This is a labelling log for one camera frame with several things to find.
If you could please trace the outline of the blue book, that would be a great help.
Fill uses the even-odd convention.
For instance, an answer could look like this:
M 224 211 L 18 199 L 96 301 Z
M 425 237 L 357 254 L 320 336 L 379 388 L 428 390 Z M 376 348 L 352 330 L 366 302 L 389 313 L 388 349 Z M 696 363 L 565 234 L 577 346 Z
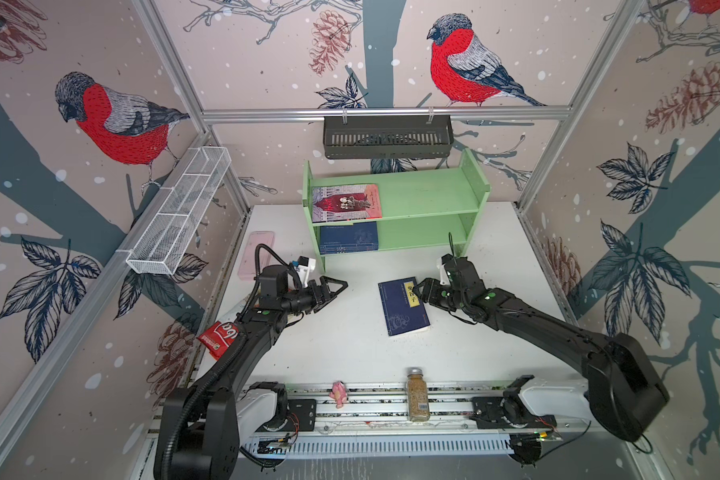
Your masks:
M 379 248 L 375 222 L 320 228 L 318 247 L 321 255 L 376 251 Z
M 426 330 L 430 321 L 424 305 L 414 292 L 416 278 L 378 284 L 387 333 L 390 337 Z

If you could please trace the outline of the pink Hamlet book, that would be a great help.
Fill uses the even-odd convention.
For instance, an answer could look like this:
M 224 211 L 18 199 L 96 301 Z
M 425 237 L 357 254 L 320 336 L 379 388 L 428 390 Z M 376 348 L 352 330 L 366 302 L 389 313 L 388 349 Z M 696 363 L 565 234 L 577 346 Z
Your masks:
M 382 207 L 378 186 L 356 184 L 313 187 L 310 216 L 313 223 L 381 218 Z

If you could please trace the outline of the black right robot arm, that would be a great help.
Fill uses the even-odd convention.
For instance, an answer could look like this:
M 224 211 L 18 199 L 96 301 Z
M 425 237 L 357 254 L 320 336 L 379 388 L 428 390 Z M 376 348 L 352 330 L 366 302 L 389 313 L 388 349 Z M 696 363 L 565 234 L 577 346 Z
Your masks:
M 576 370 L 586 381 L 585 399 L 594 419 L 621 440 L 639 440 L 670 396 L 640 343 L 618 333 L 608 336 L 575 327 L 521 300 L 488 288 L 465 257 L 441 258 L 443 281 L 427 278 L 413 287 L 425 304 L 469 323 L 514 335 Z

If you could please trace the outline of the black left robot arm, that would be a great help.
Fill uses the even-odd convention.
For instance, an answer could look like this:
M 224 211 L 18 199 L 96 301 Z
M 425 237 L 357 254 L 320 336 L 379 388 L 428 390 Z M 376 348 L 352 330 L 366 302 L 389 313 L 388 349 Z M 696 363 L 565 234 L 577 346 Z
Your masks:
M 192 385 L 166 398 L 155 453 L 157 479 L 228 479 L 239 457 L 261 469 L 279 461 L 255 456 L 243 443 L 259 428 L 289 420 L 286 388 L 278 382 L 247 383 L 256 365 L 290 326 L 290 316 L 317 313 L 348 284 L 322 276 L 303 282 L 296 268 L 271 255 L 275 264 L 254 263 L 255 283 L 232 321 L 229 345 Z M 339 291 L 331 290 L 336 284 Z

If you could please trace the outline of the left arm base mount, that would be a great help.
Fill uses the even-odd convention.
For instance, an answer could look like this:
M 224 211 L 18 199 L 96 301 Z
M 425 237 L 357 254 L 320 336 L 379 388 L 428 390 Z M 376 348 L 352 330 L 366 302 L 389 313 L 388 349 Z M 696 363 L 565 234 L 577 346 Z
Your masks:
M 282 383 L 257 382 L 237 400 L 236 409 L 240 437 L 246 439 L 255 432 L 313 431 L 317 401 L 290 399 Z

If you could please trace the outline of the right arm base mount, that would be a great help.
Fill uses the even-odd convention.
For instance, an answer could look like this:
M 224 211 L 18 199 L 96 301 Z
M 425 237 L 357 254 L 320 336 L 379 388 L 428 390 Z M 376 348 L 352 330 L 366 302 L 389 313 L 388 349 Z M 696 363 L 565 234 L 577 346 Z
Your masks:
M 469 419 L 476 423 L 478 429 L 534 428 L 555 431 L 557 422 L 554 416 L 533 414 L 520 399 L 520 389 L 533 379 L 533 375 L 523 375 L 498 396 L 473 397 L 473 411 Z

